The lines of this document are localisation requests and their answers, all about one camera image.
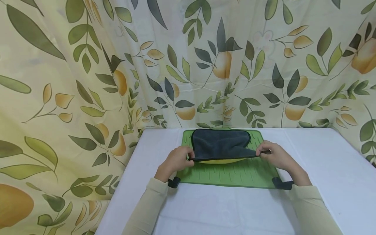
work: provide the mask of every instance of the beige sleeve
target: beige sleeve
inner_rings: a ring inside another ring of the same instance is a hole
[[[167,197],[168,183],[151,178],[122,235],[150,235]]]
[[[290,199],[304,235],[342,235],[315,186],[293,185]]]

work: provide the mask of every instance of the white tablecloth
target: white tablecloth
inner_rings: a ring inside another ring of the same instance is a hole
[[[145,187],[185,129],[144,131],[96,235],[119,235]],[[259,129],[308,172],[345,235],[375,234],[376,169],[329,128]],[[283,181],[291,180],[282,170]],[[286,191],[181,183],[159,215],[155,235],[300,234]]]

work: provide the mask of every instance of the fabric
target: fabric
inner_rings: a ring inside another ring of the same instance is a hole
[[[0,0],[1,233],[93,234],[145,128],[331,127],[376,166],[374,5]]]
[[[151,235],[167,190],[167,183],[151,178],[122,235]],[[290,198],[303,234],[342,235],[315,186],[293,185]]]
[[[256,151],[247,149],[251,136],[241,130],[197,129],[192,133],[194,161],[256,157]]]

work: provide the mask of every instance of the green mat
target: green mat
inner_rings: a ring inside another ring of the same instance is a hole
[[[183,133],[182,146],[191,146],[194,130]],[[245,130],[251,135],[249,149],[256,150],[263,138],[259,131]],[[179,171],[177,176],[183,183],[197,183],[220,186],[275,188],[271,179],[278,177],[276,168],[261,158],[248,158],[229,164],[203,164],[196,162],[194,167]]]

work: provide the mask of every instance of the dark gray cloth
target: dark gray cloth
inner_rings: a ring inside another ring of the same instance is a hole
[[[251,139],[246,131],[197,129],[191,139],[195,162],[256,157],[256,151],[246,148]]]

